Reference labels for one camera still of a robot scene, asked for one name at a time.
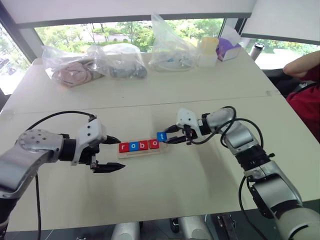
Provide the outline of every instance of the clear plastic bag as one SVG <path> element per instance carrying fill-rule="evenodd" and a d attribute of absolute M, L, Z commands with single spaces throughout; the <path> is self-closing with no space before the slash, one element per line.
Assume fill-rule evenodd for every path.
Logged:
<path fill-rule="evenodd" d="M 129 43 L 91 46 L 88 55 L 96 59 L 96 70 L 113 78 L 144 78 L 147 75 L 140 49 Z"/>
<path fill-rule="evenodd" d="M 180 38 L 158 14 L 151 15 L 155 37 L 149 65 L 158 72 L 192 69 L 197 63 L 197 48 Z"/>
<path fill-rule="evenodd" d="M 43 46 L 42 62 L 49 78 L 67 87 L 85 84 L 103 76 L 96 71 L 96 60 L 87 54 Z"/>

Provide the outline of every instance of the person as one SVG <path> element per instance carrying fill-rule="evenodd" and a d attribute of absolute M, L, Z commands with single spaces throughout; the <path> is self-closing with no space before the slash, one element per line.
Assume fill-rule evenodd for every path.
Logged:
<path fill-rule="evenodd" d="M 304 55 L 284 68 L 286 75 L 317 84 L 290 93 L 286 100 L 320 143 L 320 51 Z"/>

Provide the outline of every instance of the tissue box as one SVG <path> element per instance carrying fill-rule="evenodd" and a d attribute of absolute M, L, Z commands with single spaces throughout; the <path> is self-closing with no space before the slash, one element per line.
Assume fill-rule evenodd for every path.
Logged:
<path fill-rule="evenodd" d="M 218 47 L 216 48 L 216 54 L 220 61 L 226 61 L 234 59 L 238 56 L 241 46 L 239 43 L 232 45 L 231 42 L 225 38 L 219 37 Z"/>

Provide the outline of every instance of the window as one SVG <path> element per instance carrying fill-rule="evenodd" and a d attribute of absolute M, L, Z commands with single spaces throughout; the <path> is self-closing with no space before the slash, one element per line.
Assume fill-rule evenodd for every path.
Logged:
<path fill-rule="evenodd" d="M 241 39 L 248 53 L 255 43 L 264 44 L 263 51 L 255 61 L 261 69 L 281 69 L 303 55 L 320 50 L 320 46 L 313 44 L 245 37 Z"/>
<path fill-rule="evenodd" d="M 0 89 L 12 94 L 25 75 L 30 62 L 0 24 Z"/>
<path fill-rule="evenodd" d="M 182 19 L 166 22 L 195 46 L 204 36 L 217 36 L 224 19 Z M 107 22 L 35 28 L 45 45 L 67 52 L 84 53 L 90 45 L 131 43 L 150 52 L 155 40 L 151 21 Z"/>

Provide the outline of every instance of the blue block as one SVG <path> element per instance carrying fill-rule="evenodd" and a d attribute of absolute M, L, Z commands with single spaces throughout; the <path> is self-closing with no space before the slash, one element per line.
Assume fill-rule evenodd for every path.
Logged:
<path fill-rule="evenodd" d="M 139 142 L 133 141 L 129 142 L 129 152 L 134 152 L 139 150 Z"/>
<path fill-rule="evenodd" d="M 167 140 L 167 134 L 165 132 L 157 132 L 156 139 L 158 142 L 164 142 Z"/>

